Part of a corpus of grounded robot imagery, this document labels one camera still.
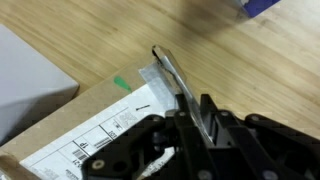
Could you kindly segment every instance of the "printed label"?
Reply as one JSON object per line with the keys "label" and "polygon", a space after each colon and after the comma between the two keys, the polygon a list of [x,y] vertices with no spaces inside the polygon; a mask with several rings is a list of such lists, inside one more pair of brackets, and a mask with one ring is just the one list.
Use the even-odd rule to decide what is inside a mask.
{"label": "printed label", "polygon": [[80,168],[85,159],[144,117],[150,114],[164,116],[168,109],[163,107],[166,106],[161,105],[148,85],[144,85],[20,164],[41,179],[81,180]]}

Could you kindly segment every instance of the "gray surface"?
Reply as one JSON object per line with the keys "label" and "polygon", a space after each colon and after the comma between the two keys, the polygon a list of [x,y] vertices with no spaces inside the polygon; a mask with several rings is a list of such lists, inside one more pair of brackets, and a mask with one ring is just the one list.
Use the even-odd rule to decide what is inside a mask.
{"label": "gray surface", "polygon": [[0,145],[64,105],[79,86],[3,25],[0,64]]}

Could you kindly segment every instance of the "blue object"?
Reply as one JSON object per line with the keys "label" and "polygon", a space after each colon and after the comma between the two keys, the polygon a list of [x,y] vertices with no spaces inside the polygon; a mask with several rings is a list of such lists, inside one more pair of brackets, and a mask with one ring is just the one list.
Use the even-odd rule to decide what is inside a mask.
{"label": "blue object", "polygon": [[280,0],[249,0],[248,3],[243,5],[243,8],[250,17],[255,17],[279,1]]}

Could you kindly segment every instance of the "barcode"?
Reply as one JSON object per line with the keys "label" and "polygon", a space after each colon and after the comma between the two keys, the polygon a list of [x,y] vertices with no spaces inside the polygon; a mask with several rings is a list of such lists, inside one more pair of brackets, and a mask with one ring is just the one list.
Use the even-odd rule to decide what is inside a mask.
{"label": "barcode", "polygon": [[94,147],[96,147],[97,149],[99,149],[100,147],[108,144],[109,142],[111,142],[112,140],[109,137],[104,138],[103,140],[97,142],[96,144],[94,144]]}
{"label": "barcode", "polygon": [[85,158],[87,158],[88,156],[82,152],[80,149],[77,149],[76,151],[74,151],[72,153],[73,155],[75,155],[80,161],[84,160]]}

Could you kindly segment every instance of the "silver metal piece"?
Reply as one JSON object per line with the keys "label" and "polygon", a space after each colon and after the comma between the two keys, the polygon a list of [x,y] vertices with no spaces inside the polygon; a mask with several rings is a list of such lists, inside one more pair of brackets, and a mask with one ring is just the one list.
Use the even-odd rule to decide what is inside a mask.
{"label": "silver metal piece", "polygon": [[186,84],[186,78],[184,73],[182,72],[181,68],[179,67],[178,63],[176,62],[175,58],[171,54],[171,52],[161,46],[154,46],[152,48],[153,54],[156,56],[158,60],[158,64],[168,72],[174,80],[174,83],[178,85],[180,93],[183,93],[187,99],[190,115],[193,119],[194,123],[200,129],[201,135],[204,139],[204,142],[207,147],[213,147],[212,140],[210,139],[201,115],[200,115],[200,106],[196,99],[193,97],[192,92],[188,88]]}
{"label": "silver metal piece", "polygon": [[92,169],[94,169],[94,170],[102,169],[104,167],[104,164],[105,164],[104,160],[101,160],[101,159],[95,160],[92,163]]}
{"label": "silver metal piece", "polygon": [[180,116],[185,116],[186,113],[185,113],[185,112],[180,112],[179,115],[180,115]]}
{"label": "silver metal piece", "polygon": [[251,119],[254,120],[254,121],[259,121],[260,120],[258,116],[252,116]]}
{"label": "silver metal piece", "polygon": [[262,175],[265,180],[278,180],[278,175],[274,171],[265,170]]}
{"label": "silver metal piece", "polygon": [[222,116],[229,116],[229,113],[228,113],[227,111],[222,111],[222,112],[221,112],[221,115],[222,115]]}
{"label": "silver metal piece", "polygon": [[200,180],[211,180],[212,179],[212,175],[207,170],[201,170],[201,171],[198,172],[198,178]]}
{"label": "silver metal piece", "polygon": [[153,121],[155,121],[155,122],[160,121],[160,120],[161,120],[161,118],[159,116],[153,117]]}

